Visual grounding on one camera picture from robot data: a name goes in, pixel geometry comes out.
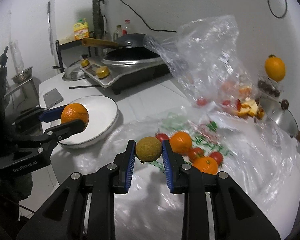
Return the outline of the black metal rack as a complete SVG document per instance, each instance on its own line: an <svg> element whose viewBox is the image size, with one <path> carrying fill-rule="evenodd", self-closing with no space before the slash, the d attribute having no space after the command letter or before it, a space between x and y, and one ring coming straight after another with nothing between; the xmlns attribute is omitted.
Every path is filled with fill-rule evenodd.
<svg viewBox="0 0 300 240"><path fill-rule="evenodd" d="M82 58L82 55L94 56L94 49L84 47L81 40L76 40L73 32L53 42L55 62L52 68L59 73L63 73L70 64Z"/></svg>

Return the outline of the black chopstick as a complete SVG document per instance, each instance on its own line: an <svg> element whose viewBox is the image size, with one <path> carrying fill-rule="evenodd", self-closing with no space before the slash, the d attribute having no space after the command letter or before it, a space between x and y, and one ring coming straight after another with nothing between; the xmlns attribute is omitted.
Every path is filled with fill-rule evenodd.
<svg viewBox="0 0 300 240"><path fill-rule="evenodd" d="M101 87L100 85L85 85L85 86L71 86L69 89L82 89L82 88L96 88Z"/></svg>

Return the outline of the orange mandarin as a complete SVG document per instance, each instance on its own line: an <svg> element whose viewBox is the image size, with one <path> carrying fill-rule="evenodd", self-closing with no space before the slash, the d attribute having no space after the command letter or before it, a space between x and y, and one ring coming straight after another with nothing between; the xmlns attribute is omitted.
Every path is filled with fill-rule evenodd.
<svg viewBox="0 0 300 240"><path fill-rule="evenodd" d="M171 136L170 146L174 153L187 155L192 148L192 139L188 133L180 131Z"/></svg>
<svg viewBox="0 0 300 240"><path fill-rule="evenodd" d="M192 166L200 170L200 172L216 175L218 172L218 164L212 157L201 157L196 159Z"/></svg>
<svg viewBox="0 0 300 240"><path fill-rule="evenodd" d="M88 110L80 103L71 103L64 107L61 113L61 124L80 119L84 122L85 128L89 123Z"/></svg>

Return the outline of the orange peel scraps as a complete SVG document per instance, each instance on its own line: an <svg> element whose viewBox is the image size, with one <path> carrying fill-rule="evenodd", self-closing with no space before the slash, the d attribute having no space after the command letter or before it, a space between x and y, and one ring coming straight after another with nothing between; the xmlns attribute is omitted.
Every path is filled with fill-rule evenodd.
<svg viewBox="0 0 300 240"><path fill-rule="evenodd" d="M256 100L240 102L237 100L237 116L240 118L252 117L261 120L264 117L264 110Z"/></svg>

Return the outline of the flat printed plastic bag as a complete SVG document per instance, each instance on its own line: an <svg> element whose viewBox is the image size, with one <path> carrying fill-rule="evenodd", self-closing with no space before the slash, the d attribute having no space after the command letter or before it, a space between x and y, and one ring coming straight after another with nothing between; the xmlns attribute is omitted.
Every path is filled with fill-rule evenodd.
<svg viewBox="0 0 300 240"><path fill-rule="evenodd" d="M220 152L221 170L258 205L281 238L289 235L300 199L300 156L296 141L275 124L236 118L212 106L179 107L125 123L87 148L58 147L52 167L63 182L73 172L97 171L122 152L130 139L177 131L189 133L193 145L206 154ZM136 161L129 193L115 196L117 239L179 239L183 199L169 192L162 160Z"/></svg>

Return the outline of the green-brown longan fruit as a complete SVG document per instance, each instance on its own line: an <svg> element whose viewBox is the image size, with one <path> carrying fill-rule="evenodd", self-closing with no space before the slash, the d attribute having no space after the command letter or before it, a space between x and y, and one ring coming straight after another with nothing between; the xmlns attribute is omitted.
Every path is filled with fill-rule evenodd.
<svg viewBox="0 0 300 240"><path fill-rule="evenodd" d="M155 137L144 137L136 144L135 151L142 162L156 161L162 154L162 143Z"/></svg>

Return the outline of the red cherry tomato right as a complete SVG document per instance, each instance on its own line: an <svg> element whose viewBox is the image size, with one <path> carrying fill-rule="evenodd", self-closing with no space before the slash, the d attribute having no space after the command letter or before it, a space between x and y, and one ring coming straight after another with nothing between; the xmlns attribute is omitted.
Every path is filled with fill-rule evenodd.
<svg viewBox="0 0 300 240"><path fill-rule="evenodd" d="M223 155L220 152L212 152L209 156L217 162L218 166L222 164Z"/></svg>

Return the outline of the orange mandarin top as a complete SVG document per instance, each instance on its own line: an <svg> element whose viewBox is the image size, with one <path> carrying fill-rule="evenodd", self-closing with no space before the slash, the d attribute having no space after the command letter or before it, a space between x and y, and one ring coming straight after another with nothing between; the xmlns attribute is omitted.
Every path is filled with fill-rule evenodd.
<svg viewBox="0 0 300 240"><path fill-rule="evenodd" d="M174 153L187 155L192 148L192 139L188 133L180 131L171 136L170 146Z"/></svg>

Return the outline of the steel bowl on stand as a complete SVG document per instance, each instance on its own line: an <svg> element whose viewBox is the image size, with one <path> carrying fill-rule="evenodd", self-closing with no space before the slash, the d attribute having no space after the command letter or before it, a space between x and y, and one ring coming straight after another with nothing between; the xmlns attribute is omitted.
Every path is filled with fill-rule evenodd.
<svg viewBox="0 0 300 240"><path fill-rule="evenodd" d="M20 84L20 83L26 81L27 79L32 77L32 69L33 69L33 67L29 67L29 68L22 70L19 74L12 77L12 81L15 84Z"/></svg>

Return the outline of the red cherry tomato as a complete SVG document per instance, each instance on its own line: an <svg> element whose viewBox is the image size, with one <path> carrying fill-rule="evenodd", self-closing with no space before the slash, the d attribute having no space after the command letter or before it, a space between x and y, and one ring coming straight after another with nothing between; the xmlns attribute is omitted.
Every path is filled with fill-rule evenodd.
<svg viewBox="0 0 300 240"><path fill-rule="evenodd" d="M187 156L190 162L193 163L196 159L204 157L204 150L201 149L200 147L192 148L187 153Z"/></svg>
<svg viewBox="0 0 300 240"><path fill-rule="evenodd" d="M220 152L212 152L209 156L217 162L218 166L222 164L223 155Z"/></svg>
<svg viewBox="0 0 300 240"><path fill-rule="evenodd" d="M155 137L160 141L163 142L164 140L169 140L169 136L166 135L165 133L156 133Z"/></svg>

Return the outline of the steel pot lid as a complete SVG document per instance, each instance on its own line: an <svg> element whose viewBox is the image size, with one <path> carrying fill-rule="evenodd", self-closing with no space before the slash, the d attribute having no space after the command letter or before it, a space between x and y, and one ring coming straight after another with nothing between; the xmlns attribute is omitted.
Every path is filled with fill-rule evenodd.
<svg viewBox="0 0 300 240"><path fill-rule="evenodd" d="M86 79L88 76L81 70L81 62L82 60L77 60L72 63L68 68L66 68L62 79L63 81L77 81Z"/></svg>

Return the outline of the grey phone on table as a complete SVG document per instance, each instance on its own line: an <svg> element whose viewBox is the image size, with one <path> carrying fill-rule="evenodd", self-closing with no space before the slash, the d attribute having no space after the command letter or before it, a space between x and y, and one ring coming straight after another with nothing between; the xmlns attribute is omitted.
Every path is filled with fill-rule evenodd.
<svg viewBox="0 0 300 240"><path fill-rule="evenodd" d="M60 92L54 88L43 95L46 108L50 109L64 100Z"/></svg>

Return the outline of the upright clear plastic bag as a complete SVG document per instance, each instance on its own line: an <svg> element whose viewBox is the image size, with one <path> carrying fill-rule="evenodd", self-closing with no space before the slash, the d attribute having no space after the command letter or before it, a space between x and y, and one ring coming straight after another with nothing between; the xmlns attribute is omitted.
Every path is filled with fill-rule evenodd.
<svg viewBox="0 0 300 240"><path fill-rule="evenodd" d="M182 25L174 36L162 41L146 36L143 45L163 59L195 107L214 102L237 116L237 100L245 102L256 96L251 77L237 56L238 36L235 17L223 15Z"/></svg>

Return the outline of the red cherry tomato middle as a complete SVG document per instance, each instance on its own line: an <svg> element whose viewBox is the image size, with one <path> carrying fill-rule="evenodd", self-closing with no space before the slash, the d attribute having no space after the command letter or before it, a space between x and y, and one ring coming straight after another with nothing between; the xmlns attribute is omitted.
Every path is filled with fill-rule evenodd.
<svg viewBox="0 0 300 240"><path fill-rule="evenodd" d="M193 163L196 159L204 157L204 150L201 149L200 147L192 148L187 153L187 156L190 162Z"/></svg>

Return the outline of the steel induction cooker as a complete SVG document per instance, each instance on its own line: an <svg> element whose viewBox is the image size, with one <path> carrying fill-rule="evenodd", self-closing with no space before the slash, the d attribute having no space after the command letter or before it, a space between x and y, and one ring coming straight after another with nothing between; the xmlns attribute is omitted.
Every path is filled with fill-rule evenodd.
<svg viewBox="0 0 300 240"><path fill-rule="evenodd" d="M80 68L114 94L170 73L162 58L144 47L112 50L103 58L87 57Z"/></svg>

